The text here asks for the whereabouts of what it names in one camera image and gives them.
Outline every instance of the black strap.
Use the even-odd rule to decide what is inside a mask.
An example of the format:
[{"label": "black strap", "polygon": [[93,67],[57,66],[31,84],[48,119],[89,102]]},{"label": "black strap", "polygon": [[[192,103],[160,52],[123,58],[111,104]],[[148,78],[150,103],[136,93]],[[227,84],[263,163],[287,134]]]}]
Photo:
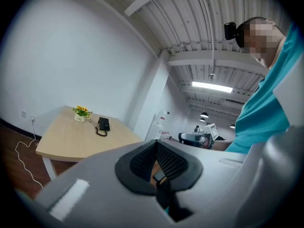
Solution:
[{"label": "black strap", "polygon": [[95,129],[96,129],[96,134],[99,135],[99,136],[106,137],[108,135],[107,131],[105,131],[105,135],[102,135],[102,134],[98,133],[98,128],[97,127],[95,127]]}]

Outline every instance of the light wood tabletop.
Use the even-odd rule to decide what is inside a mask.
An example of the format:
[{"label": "light wood tabletop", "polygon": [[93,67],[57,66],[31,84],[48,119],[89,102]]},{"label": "light wood tabletop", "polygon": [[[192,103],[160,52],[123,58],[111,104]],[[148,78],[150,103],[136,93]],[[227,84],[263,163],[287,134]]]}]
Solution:
[{"label": "light wood tabletop", "polygon": [[[142,141],[138,135],[116,118],[93,113],[90,119],[80,123],[74,120],[75,112],[72,109],[69,106],[62,108],[43,134],[36,149],[36,153],[42,155],[48,172],[47,165],[51,165],[49,159],[78,162],[96,153]],[[109,119],[110,131],[106,137],[96,134],[95,127],[100,116]]]}]

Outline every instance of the man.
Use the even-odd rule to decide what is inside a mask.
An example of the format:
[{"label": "man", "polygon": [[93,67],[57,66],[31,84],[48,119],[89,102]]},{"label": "man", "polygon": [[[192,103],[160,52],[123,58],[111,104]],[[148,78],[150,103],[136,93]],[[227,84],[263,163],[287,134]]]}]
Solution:
[{"label": "man", "polygon": [[255,143],[266,142],[289,127],[287,117],[273,94],[304,50],[300,29],[292,24],[285,37],[275,23],[262,17],[251,18],[236,30],[237,44],[269,69],[258,89],[244,104],[236,121],[234,141],[215,141],[213,150],[247,154]]}]

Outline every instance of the pipe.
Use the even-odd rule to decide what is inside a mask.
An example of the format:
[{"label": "pipe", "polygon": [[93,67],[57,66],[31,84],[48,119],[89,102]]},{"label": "pipe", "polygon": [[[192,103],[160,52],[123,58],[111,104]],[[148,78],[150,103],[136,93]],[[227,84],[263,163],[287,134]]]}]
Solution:
[{"label": "pipe", "polygon": [[215,67],[214,67],[214,37],[213,37],[213,26],[212,26],[212,21],[211,21],[211,16],[210,16],[210,11],[209,11],[209,7],[208,7],[207,0],[203,0],[203,2],[204,2],[204,6],[205,6],[205,8],[206,8],[206,11],[207,11],[207,17],[208,17],[209,26],[210,26],[210,32],[211,32],[211,43],[212,43],[211,75],[213,75],[213,74],[214,74],[214,71],[215,71]]},{"label": "pipe", "polygon": [[[184,46],[188,45],[199,45],[199,44],[210,44],[212,41],[198,41],[198,42],[188,42],[188,43],[183,43]],[[226,42],[226,41],[215,41],[215,44],[223,44],[223,45],[230,45],[230,46],[237,46],[236,42]],[[181,45],[175,45],[172,47],[168,47],[166,50],[169,51],[171,49],[180,47]]]}]

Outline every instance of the teal shirt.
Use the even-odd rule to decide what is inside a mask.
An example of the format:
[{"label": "teal shirt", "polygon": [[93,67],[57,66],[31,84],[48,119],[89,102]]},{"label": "teal shirt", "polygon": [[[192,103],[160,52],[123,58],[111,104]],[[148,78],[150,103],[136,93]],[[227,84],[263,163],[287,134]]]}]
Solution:
[{"label": "teal shirt", "polygon": [[266,142],[273,134],[289,127],[287,117],[273,94],[304,50],[301,31],[293,23],[279,57],[258,89],[243,105],[236,121],[236,137],[226,149],[228,152],[247,154],[255,143]]}]

